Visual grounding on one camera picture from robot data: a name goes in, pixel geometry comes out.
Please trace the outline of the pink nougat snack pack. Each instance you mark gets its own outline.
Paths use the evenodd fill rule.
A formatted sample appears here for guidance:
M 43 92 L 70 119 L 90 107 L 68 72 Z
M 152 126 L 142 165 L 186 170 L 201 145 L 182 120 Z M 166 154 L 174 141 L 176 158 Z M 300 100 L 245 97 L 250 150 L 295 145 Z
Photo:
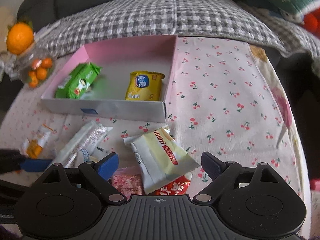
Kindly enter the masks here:
M 111 184 L 127 199 L 132 195 L 143 195 L 143 182 L 139 174 L 119 174 L 111 178 Z

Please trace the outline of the white blue bread pack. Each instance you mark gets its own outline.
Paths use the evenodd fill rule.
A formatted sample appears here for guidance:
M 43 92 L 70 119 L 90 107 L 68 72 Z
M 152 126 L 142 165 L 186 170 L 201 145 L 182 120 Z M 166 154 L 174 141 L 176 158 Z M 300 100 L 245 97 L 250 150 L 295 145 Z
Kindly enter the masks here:
M 78 150 L 75 158 L 75 164 L 74 167 L 79 167 L 80 164 L 87 162 L 87 161 L 93 161 L 95 163 L 102 160 L 104 157 L 106 157 L 108 153 L 105 153 L 103 151 L 95 149 L 92 153 L 89 153 L 87 149 L 80 149 Z

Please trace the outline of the grey checkered blanket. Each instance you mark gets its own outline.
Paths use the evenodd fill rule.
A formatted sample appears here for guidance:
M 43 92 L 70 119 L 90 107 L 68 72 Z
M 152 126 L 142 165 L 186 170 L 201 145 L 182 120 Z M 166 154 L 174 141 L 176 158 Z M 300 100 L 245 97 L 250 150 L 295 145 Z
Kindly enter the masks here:
M 274 48 L 284 57 L 307 53 L 319 74 L 318 38 L 231 0 L 115 0 L 48 25 L 36 43 L 59 57 L 87 43 L 146 35 L 231 38 Z

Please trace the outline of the red candy pack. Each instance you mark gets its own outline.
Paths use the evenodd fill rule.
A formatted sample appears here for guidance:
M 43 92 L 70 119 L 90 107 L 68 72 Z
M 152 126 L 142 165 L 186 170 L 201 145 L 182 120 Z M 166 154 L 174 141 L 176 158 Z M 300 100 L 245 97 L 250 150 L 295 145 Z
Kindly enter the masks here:
M 161 196 L 161 195 L 183 195 L 186 193 L 188 187 L 191 184 L 192 173 L 187 173 L 180 178 L 175 179 L 174 181 L 170 182 L 169 184 L 157 189 L 156 191 L 152 192 L 152 196 Z

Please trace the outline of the pink and white box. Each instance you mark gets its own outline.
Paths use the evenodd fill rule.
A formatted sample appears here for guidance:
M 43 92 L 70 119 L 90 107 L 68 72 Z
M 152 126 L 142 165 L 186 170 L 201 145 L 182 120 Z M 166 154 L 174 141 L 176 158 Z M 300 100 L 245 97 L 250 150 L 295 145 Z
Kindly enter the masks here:
M 53 113 L 165 123 L 175 70 L 176 43 L 175 35 L 155 35 L 86 44 L 58 68 L 41 101 Z M 58 86 L 78 64 L 85 62 L 101 67 L 90 90 L 80 99 L 56 98 Z M 130 73 L 138 70 L 164 74 L 158 101 L 125 99 Z

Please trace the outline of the silver long snack pack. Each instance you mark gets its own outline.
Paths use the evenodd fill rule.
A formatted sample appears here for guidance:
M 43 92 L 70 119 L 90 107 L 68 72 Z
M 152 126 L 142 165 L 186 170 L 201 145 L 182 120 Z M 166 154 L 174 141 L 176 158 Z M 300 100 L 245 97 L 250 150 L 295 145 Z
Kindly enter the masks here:
M 107 127 L 96 121 L 89 121 L 82 126 L 72 139 L 61 149 L 51 165 L 58 163 L 64 168 L 75 168 L 75 158 L 78 150 L 84 148 L 92 153 L 113 127 Z

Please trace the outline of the cream red label pack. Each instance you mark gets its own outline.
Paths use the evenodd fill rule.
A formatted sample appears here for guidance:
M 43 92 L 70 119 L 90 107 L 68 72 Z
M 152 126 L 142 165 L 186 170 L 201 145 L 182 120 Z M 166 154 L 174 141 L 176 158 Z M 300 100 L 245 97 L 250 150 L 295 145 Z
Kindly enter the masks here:
M 170 135 L 168 125 L 143 135 L 126 137 L 140 166 L 144 192 L 151 194 L 200 165 Z

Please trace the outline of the large orange fruit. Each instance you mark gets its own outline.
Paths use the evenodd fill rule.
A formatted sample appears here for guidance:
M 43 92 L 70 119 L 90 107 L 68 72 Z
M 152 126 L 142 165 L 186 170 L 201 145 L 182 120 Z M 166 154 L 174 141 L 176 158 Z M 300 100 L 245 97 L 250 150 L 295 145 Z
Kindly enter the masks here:
M 32 28 L 23 22 L 12 26 L 7 35 L 7 49 L 10 53 L 20 55 L 34 42 Z

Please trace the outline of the yellow orange biscuit pack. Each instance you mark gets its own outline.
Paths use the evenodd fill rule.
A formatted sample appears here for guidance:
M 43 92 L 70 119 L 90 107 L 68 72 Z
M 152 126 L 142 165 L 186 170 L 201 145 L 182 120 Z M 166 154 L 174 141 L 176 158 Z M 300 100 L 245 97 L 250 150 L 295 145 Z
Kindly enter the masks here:
M 38 159 L 52 133 L 53 130 L 50 127 L 41 125 L 30 139 L 27 138 L 22 143 L 22 154 L 31 159 Z

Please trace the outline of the orange plush toy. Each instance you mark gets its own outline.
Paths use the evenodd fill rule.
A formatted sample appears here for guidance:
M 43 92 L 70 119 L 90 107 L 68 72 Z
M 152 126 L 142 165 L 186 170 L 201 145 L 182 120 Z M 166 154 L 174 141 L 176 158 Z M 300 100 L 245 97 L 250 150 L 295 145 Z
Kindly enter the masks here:
M 320 37 L 320 8 L 304 16 L 302 27 L 317 38 Z

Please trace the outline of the cherry print tablecloth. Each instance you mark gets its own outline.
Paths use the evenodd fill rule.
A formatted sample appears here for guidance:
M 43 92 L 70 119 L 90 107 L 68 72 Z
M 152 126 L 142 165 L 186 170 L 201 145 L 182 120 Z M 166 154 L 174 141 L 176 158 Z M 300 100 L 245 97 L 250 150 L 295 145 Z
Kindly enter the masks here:
M 307 217 L 300 234 L 310 236 L 311 197 L 308 169 L 295 119 L 285 91 L 262 49 L 217 38 L 179 38 L 169 100 L 170 134 L 200 163 L 204 151 L 242 166 L 270 164 L 304 200 Z M 20 148 L 45 124 L 53 134 L 41 156 L 58 152 L 89 120 L 89 116 L 53 114 L 42 107 L 49 84 L 23 88 L 1 125 L 1 148 Z M 164 124 L 120 120 L 115 114 L 97 118 L 113 127 L 97 146 L 104 157 L 117 152 L 120 167 L 136 163 L 123 138 Z

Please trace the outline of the glass jar with tangerines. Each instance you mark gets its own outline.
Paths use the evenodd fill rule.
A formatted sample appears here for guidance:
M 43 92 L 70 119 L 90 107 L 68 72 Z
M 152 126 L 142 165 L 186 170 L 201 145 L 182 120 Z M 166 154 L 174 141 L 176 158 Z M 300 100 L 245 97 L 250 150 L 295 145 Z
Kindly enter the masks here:
M 56 58 L 46 49 L 32 44 L 14 64 L 16 77 L 30 89 L 40 87 L 53 74 Z

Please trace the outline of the green snack pack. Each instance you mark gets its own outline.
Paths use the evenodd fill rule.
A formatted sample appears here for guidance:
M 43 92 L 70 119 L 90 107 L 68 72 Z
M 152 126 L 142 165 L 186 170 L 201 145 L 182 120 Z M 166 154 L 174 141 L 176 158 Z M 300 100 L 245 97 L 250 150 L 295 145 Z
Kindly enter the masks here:
M 88 63 L 78 64 L 58 85 L 55 97 L 58 99 L 80 99 L 100 74 L 101 67 Z

